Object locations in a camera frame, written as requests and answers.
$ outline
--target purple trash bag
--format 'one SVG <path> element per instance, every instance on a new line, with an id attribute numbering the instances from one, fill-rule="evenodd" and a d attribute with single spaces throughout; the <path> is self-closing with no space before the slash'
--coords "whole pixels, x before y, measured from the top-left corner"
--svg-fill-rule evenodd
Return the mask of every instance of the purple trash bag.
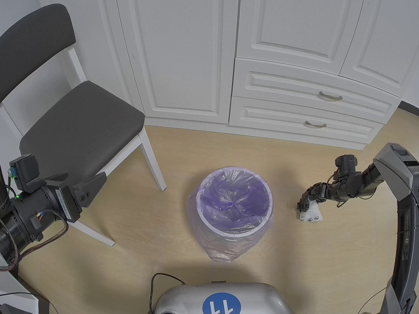
<path id="1" fill-rule="evenodd" d="M 224 167 L 208 175 L 189 196 L 186 212 L 208 256 L 225 263 L 251 249 L 274 221 L 269 186 L 241 167 Z"/>

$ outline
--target crumpled white bag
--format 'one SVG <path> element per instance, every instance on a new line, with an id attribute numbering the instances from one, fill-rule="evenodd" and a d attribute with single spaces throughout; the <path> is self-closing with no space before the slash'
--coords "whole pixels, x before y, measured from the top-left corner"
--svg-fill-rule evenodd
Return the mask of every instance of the crumpled white bag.
<path id="1" fill-rule="evenodd" d="M 316 200 L 310 201 L 307 212 L 300 213 L 300 220 L 305 222 L 323 221 L 323 217 L 320 213 L 320 209 Z"/>

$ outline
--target floor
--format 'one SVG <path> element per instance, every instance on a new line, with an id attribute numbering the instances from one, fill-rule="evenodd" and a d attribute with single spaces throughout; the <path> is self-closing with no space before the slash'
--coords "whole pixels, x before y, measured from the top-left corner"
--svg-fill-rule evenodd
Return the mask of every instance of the floor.
<path id="1" fill-rule="evenodd" d="M 370 200 L 353 199 L 340 209 L 331 201 L 321 204 L 324 221 L 317 223 L 300 222 L 296 203 L 307 187 L 327 180 L 341 154 L 355 154 L 359 170 L 387 142 L 399 143 L 419 158 L 418 127 L 419 117 L 398 109 L 363 151 L 147 127 L 167 189 L 159 191 L 141 151 L 134 151 L 81 216 L 83 223 L 113 238 L 115 246 L 70 228 L 60 240 L 24 258 L 20 275 L 60 314 L 145 314 L 155 272 L 191 284 L 268 283 L 296 313 L 356 314 L 392 274 L 395 198 L 384 183 Z M 228 165 L 253 170 L 267 181 L 275 222 L 244 256 L 231 264 L 213 263 L 191 232 L 185 204 L 208 173 Z M 45 237 L 61 227 L 56 222 Z M 156 279 L 154 299 L 174 285 L 169 278 Z M 383 292 L 363 311 L 379 312 L 382 299 Z M 419 313 L 419 305 L 412 313 Z"/>

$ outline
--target robotic arm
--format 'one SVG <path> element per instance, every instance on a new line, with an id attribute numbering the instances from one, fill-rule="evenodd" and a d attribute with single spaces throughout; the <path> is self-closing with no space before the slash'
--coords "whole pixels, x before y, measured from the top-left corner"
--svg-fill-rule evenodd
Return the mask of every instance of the robotic arm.
<path id="1" fill-rule="evenodd" d="M 401 145 L 388 143 L 364 172 L 357 172 L 354 155 L 339 156 L 332 184 L 317 183 L 305 191 L 297 209 L 306 212 L 310 201 L 326 200 L 342 206 L 348 199 L 369 197 L 386 181 L 397 199 L 397 252 L 380 314 L 409 314 L 416 300 L 419 270 L 419 162 Z"/>

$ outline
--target chair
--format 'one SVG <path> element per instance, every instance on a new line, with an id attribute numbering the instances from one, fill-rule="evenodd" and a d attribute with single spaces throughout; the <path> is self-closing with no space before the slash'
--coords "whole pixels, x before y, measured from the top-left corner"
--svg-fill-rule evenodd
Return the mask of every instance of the chair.
<path id="1" fill-rule="evenodd" d="M 66 183 L 71 187 L 102 171 L 109 175 L 140 146 L 157 186 L 164 191 L 166 184 L 144 128 L 144 114 L 86 79 L 75 42 L 70 15 L 61 4 L 28 14 L 0 37 L 0 114 L 21 139 L 21 154 L 36 156 L 41 177 L 67 171 Z M 71 68 L 66 76 L 72 90 L 22 136 L 1 102 L 60 51 Z M 71 225 L 103 243 L 115 244 L 79 221 Z"/>

